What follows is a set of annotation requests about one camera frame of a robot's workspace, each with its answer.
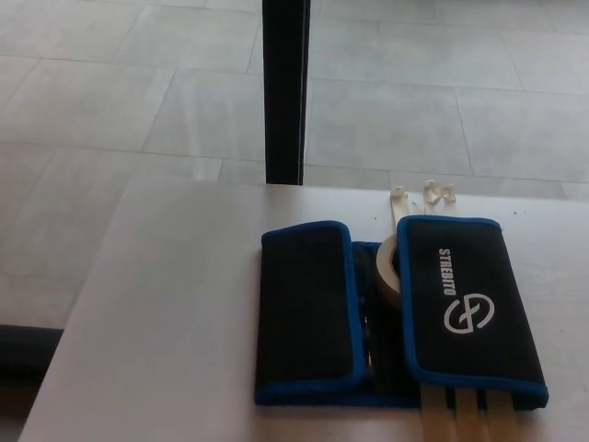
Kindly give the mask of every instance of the white plastic strip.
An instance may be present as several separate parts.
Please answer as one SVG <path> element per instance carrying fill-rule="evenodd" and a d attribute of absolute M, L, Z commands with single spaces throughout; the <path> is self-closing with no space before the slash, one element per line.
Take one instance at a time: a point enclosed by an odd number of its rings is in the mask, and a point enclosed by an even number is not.
<path fill-rule="evenodd" d="M 445 399 L 445 389 L 421 384 L 423 442 L 450 442 L 451 417 Z"/>
<path fill-rule="evenodd" d="M 491 441 L 517 442 L 519 434 L 511 393 L 487 390 L 485 394 Z"/>
<path fill-rule="evenodd" d="M 456 389 L 456 434 L 458 442 L 483 440 L 483 423 L 479 417 L 477 391 Z"/>

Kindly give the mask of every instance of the black fabric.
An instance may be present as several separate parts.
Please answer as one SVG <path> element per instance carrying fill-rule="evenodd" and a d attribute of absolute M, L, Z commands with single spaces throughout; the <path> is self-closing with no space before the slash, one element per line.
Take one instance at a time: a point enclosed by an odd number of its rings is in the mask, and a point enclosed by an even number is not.
<path fill-rule="evenodd" d="M 401 252 L 400 267 L 404 274 L 404 266 L 409 266 L 413 330 L 421 369 L 544 385 L 501 229 L 491 224 L 418 218 L 407 222 L 406 232 L 409 261 L 403 262 Z M 451 267 L 441 262 L 451 262 Z M 447 271 L 444 273 L 446 285 L 441 265 L 451 269 L 451 278 Z M 467 328 L 464 296 L 468 294 L 489 297 L 494 314 L 479 328 L 490 305 L 473 298 L 469 301 L 472 332 L 456 334 L 446 327 L 445 313 L 458 300 L 449 323 L 458 330 Z"/>
<path fill-rule="evenodd" d="M 400 311 L 377 292 L 376 249 L 354 244 L 353 257 L 358 295 L 363 301 L 361 318 L 369 335 L 365 347 L 373 365 L 371 392 L 417 402 L 420 387 L 405 365 Z"/>
<path fill-rule="evenodd" d="M 342 244 L 336 227 L 262 241 L 257 383 L 351 373 Z"/>

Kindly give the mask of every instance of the printed brand name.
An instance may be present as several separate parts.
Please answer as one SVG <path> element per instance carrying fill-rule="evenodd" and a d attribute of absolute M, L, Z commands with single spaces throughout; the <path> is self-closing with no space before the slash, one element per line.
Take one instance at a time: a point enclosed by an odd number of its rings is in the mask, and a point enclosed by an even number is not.
<path fill-rule="evenodd" d="M 454 270 L 452 268 L 452 252 L 450 249 L 439 249 L 438 253 L 440 255 L 440 275 L 442 275 L 444 294 L 455 297 L 456 281 L 454 280 Z M 475 324 L 474 316 L 480 311 L 481 302 L 487 305 L 487 314 Z M 463 313 L 458 314 L 456 320 L 455 311 L 459 313 L 459 307 L 461 306 Z M 470 334 L 475 331 L 475 327 L 482 329 L 487 325 L 494 314 L 495 306 L 489 297 L 480 293 L 470 293 L 464 295 L 462 299 L 455 299 L 450 303 L 444 314 L 444 326 L 454 334 Z"/>
<path fill-rule="evenodd" d="M 444 294 L 449 297 L 456 296 L 456 283 L 454 282 L 454 271 L 452 269 L 452 253 L 450 249 L 439 249 L 440 273 L 442 274 L 442 285 Z"/>

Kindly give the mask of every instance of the white logo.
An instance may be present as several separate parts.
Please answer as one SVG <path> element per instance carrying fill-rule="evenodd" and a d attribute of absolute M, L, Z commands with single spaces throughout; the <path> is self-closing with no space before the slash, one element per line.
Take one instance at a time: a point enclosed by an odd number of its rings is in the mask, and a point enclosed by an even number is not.
<path fill-rule="evenodd" d="M 462 324 L 464 321 L 466 321 L 467 322 L 466 327 L 458 329 L 456 327 L 453 327 L 450 324 L 450 317 L 452 316 L 452 313 L 460 305 L 459 299 L 453 301 L 452 304 L 450 304 L 450 307 L 448 307 L 448 310 L 445 311 L 444 325 L 452 333 L 469 334 L 469 333 L 472 333 L 475 331 L 472 317 L 474 316 L 475 313 L 477 313 L 480 310 L 480 302 L 476 303 L 474 305 L 474 307 L 472 307 L 470 305 L 470 299 L 480 299 L 481 301 L 485 301 L 487 303 L 487 305 L 489 306 L 489 313 L 487 313 L 487 316 L 485 316 L 485 318 L 477 324 L 478 329 L 482 329 L 485 325 L 487 325 L 489 323 L 489 321 L 493 317 L 493 314 L 495 313 L 495 306 L 493 304 L 493 301 L 491 301 L 491 299 L 489 297 L 487 297 L 485 295 L 481 295 L 480 293 L 471 293 L 470 295 L 465 295 L 464 296 L 464 313 L 462 313 L 458 317 L 458 324 Z"/>

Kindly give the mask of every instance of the black metal pole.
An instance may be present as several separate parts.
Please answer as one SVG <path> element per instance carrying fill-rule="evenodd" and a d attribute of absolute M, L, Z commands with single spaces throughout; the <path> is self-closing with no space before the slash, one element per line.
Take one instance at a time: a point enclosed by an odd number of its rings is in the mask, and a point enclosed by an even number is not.
<path fill-rule="evenodd" d="M 311 0 L 262 0 L 266 182 L 303 184 Z"/>

